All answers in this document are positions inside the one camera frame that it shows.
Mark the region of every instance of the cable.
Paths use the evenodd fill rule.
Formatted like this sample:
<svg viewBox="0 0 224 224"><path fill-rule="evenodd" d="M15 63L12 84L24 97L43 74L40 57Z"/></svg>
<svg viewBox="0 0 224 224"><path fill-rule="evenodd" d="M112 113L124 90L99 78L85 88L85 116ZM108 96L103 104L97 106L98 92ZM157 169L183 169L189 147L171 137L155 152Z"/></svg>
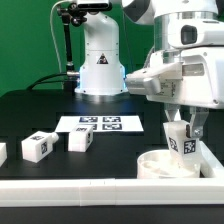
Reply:
<svg viewBox="0 0 224 224"><path fill-rule="evenodd" d="M45 76L43 78L40 78L38 79L36 82L34 82L33 84L31 84L30 86L28 86L26 88L26 90L32 90L33 87L35 87L36 85L39 85L41 83L50 83L50 82L54 82L54 81L50 81L50 82L43 82L44 80L47 80L47 79L51 79L51 78L55 78L55 77L59 77L59 76L67 76L66 73L60 73L60 74L53 74L53 75L48 75L48 76Z"/></svg>
<svg viewBox="0 0 224 224"><path fill-rule="evenodd" d="M128 49L128 56L130 58L131 72L133 72L134 71L134 64L133 64L133 58L132 58L132 55L131 55L128 35L127 35L127 27L126 27L126 20L125 20L125 13L124 12L123 12L123 26L124 26L124 35L125 35L127 49Z"/></svg>
<svg viewBox="0 0 224 224"><path fill-rule="evenodd" d="M63 0L63 1L59 1L59 2L55 3L53 5L53 7L51 8L51 14L50 14L51 35L52 35L52 39L53 39L53 43L54 43L54 48L55 48L55 52L56 52L56 56L57 56L57 60L58 60L58 66L59 66L60 73L62 72L62 65L61 65L61 58L60 58L58 45L57 45L57 41L56 41L56 37L55 37L55 33L54 33L53 12L57 5L62 4L62 3L68 3L68 2L74 2L74 0Z"/></svg>
<svg viewBox="0 0 224 224"><path fill-rule="evenodd" d="M154 49L154 46L152 46L152 48L150 49L148 55L147 55L147 58L145 60L145 63L144 63L144 66L143 68L148 68L150 67L150 58L151 58L151 55L155 52L155 49Z"/></svg>

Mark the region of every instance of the black tabletop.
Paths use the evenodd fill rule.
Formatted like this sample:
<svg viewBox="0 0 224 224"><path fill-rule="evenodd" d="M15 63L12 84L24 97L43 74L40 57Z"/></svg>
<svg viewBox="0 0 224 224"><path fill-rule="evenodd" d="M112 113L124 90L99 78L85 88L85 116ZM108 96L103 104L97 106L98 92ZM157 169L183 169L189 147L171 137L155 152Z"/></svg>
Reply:
<svg viewBox="0 0 224 224"><path fill-rule="evenodd" d="M181 114L190 118L188 108L182 108ZM53 132L61 116L111 115L138 115L144 132L94 132L84 153L68 152L68 133L60 133L53 152L39 163L22 158L21 141L36 131ZM0 179L136 178L140 154L167 148L166 121L163 105L145 96L95 103L61 90L9 92L0 98L0 142L6 142L8 156ZM211 110L202 140L221 162L223 130L224 112ZM221 205L99 206L0 208L0 213L8 224L15 218L23 223L222 223L223 209Z"/></svg>

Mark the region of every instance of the white container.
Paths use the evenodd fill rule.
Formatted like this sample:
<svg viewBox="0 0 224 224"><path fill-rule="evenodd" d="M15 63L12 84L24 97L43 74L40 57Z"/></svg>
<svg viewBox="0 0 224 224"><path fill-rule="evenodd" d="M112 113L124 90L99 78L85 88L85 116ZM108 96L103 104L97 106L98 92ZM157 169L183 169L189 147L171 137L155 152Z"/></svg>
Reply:
<svg viewBox="0 0 224 224"><path fill-rule="evenodd" d="M170 156L169 150L154 150L142 154L138 160L138 179L198 178L200 164L182 167Z"/></svg>

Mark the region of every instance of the white cube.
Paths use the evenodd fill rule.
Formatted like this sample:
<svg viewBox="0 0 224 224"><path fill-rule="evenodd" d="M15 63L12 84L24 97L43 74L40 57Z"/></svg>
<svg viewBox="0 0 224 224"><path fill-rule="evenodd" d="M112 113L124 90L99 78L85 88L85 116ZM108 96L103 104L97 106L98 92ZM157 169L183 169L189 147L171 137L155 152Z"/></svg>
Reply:
<svg viewBox="0 0 224 224"><path fill-rule="evenodd" d="M68 151L85 152L93 141L92 125L77 125L70 133Z"/></svg>
<svg viewBox="0 0 224 224"><path fill-rule="evenodd" d="M0 143L0 167L7 159L7 153L6 153L6 144Z"/></svg>
<svg viewBox="0 0 224 224"><path fill-rule="evenodd" d="M56 133L38 131L22 141L23 159L37 163L53 150L58 140Z"/></svg>

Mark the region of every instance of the camera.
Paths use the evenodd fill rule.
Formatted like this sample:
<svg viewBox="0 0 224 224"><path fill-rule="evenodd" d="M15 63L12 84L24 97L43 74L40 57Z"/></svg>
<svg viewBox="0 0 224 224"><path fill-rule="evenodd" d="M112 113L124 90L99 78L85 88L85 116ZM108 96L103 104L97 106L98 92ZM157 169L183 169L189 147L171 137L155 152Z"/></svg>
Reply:
<svg viewBox="0 0 224 224"><path fill-rule="evenodd" d="M84 11L109 11L112 8L109 0L77 0L77 7Z"/></svg>

